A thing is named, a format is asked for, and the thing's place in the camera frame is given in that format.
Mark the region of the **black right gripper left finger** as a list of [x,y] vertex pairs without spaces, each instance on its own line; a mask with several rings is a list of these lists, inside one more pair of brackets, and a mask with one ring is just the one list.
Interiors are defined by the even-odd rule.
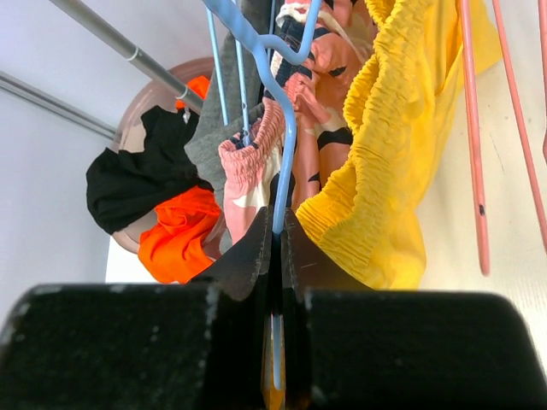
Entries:
[[189,284],[30,289],[1,333],[2,408],[258,408],[269,221]]

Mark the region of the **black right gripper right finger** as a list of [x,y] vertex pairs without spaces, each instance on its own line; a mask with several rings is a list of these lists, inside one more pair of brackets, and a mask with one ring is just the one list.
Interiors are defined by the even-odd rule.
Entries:
[[287,400],[301,409],[543,409],[525,322],[487,293],[372,290],[292,211],[281,238]]

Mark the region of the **orange shorts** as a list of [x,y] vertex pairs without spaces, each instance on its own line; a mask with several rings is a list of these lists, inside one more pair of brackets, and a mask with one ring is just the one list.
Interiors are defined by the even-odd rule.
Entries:
[[205,248],[221,217],[213,190],[195,186],[153,211],[156,224],[140,235],[138,258],[157,281],[185,284],[210,267],[218,249]]

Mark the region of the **black shorts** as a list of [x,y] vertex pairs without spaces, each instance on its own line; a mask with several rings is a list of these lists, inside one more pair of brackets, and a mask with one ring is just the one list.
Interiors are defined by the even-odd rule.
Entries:
[[144,217],[157,205],[197,186],[213,190],[198,176],[185,152],[199,115],[155,106],[141,115],[144,150],[105,149],[86,171],[86,204],[91,217],[108,234]]

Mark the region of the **grey shorts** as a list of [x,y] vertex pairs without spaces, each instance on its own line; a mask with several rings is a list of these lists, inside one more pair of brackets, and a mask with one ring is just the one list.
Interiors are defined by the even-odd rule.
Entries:
[[[269,32],[272,1],[238,1],[238,6],[257,32],[262,34]],[[243,47],[242,57],[249,122],[252,123],[263,113],[263,85],[251,53]],[[185,151],[197,166],[199,176],[213,186],[216,200],[221,203],[226,176],[221,165],[218,147],[221,142],[229,139],[243,128],[237,52],[235,39],[230,32],[227,33],[220,47],[219,63],[228,123],[225,125],[223,122],[221,97],[214,71],[197,129],[191,141],[186,145]]]

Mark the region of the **pink shark print shorts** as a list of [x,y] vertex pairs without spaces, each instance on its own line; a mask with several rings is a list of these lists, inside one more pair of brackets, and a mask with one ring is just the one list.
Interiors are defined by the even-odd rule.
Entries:
[[343,118],[350,84],[372,55],[377,30],[363,1],[325,1],[309,57],[297,67],[271,62],[297,121],[288,207],[317,195],[345,163],[353,142]]

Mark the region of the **yellow shorts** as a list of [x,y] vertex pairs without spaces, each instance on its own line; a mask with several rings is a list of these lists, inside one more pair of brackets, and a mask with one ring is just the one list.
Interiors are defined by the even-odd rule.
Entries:
[[345,164],[297,210],[304,230],[364,291],[314,290],[314,400],[338,409],[448,409],[494,401],[493,367],[473,346],[489,302],[421,293],[426,251],[416,210],[476,73],[501,56],[481,1],[368,1],[372,55],[353,79]]

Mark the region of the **pink wire hanger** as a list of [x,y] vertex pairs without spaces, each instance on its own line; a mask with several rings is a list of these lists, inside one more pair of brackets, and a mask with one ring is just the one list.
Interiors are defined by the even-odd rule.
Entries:
[[464,95],[468,123],[468,146],[473,190],[473,209],[478,245],[479,267],[483,276],[491,271],[487,218],[485,215],[485,186],[479,134],[479,110],[473,58],[473,36],[471,9],[468,0],[460,1],[462,27],[462,61],[464,72]]
[[532,158],[532,151],[529,144],[528,134],[526,131],[525,118],[521,107],[521,100],[515,80],[515,72],[509,51],[509,43],[503,23],[503,13],[501,10],[500,2],[498,0],[492,0],[491,3],[495,15],[499,43],[503,54],[503,65],[508,82],[509,95],[515,114],[515,121],[521,141],[521,149],[526,165],[526,172],[529,180],[530,190],[532,193],[533,204],[537,215],[538,227],[544,249],[546,249],[546,215],[544,211],[544,203],[539,189],[537,173]]

